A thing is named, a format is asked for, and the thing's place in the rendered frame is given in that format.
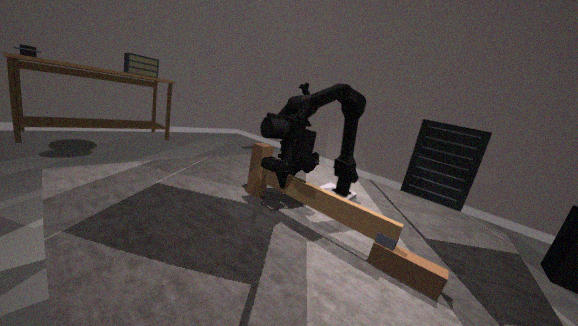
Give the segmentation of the brown wooden rail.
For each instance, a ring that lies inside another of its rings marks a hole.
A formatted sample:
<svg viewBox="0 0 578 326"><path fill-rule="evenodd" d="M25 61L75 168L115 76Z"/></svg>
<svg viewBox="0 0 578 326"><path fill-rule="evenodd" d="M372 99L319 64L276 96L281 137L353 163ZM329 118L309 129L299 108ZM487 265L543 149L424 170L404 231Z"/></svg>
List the brown wooden rail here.
<svg viewBox="0 0 578 326"><path fill-rule="evenodd" d="M281 189L276 173L264 168L262 182L370 239L379 232L397 241L404 225L291 174Z"/></svg>

